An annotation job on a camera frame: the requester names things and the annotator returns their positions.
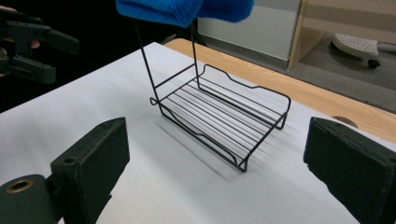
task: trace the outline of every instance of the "screw hole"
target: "screw hole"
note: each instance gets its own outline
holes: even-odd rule
[[[69,158],[67,158],[66,160],[64,160],[64,162],[65,162],[65,163],[72,163],[72,162],[74,162],[75,160],[76,160],[76,158],[69,157]]]
[[[24,191],[26,189],[29,189],[33,185],[33,179],[25,179],[25,180],[20,180],[18,182],[15,182],[8,186],[6,189],[7,193],[18,193],[21,191]]]

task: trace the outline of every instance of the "white object on floor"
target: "white object on floor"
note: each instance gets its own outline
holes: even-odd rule
[[[363,59],[375,60],[378,57],[378,50],[376,48],[378,41],[376,40],[335,34],[332,42],[340,50]]]

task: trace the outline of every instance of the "white table surface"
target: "white table surface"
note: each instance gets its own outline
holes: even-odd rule
[[[191,63],[156,43],[145,49],[154,74]],[[358,223],[303,162],[310,118],[331,118],[292,102],[285,128],[266,138],[243,174],[171,124],[152,95],[138,50],[0,114],[0,183],[48,177],[50,163],[84,134],[125,117],[131,161],[98,223]]]

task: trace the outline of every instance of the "blue cloth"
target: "blue cloth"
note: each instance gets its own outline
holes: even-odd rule
[[[250,15],[253,0],[205,0],[197,17],[238,22]]]
[[[237,22],[250,15],[254,0],[116,0],[127,17],[186,28],[197,17]]]

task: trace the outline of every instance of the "wire dish rack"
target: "wire dish rack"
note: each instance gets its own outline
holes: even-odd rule
[[[135,30],[148,70],[154,97],[161,113],[176,126],[210,148],[236,169],[246,172],[248,159],[274,130],[283,129],[290,109],[289,96],[261,86],[250,86],[215,66],[205,64],[199,73],[191,27],[193,62],[181,71],[155,84],[149,62]],[[183,74],[191,74],[166,94],[160,88]]]

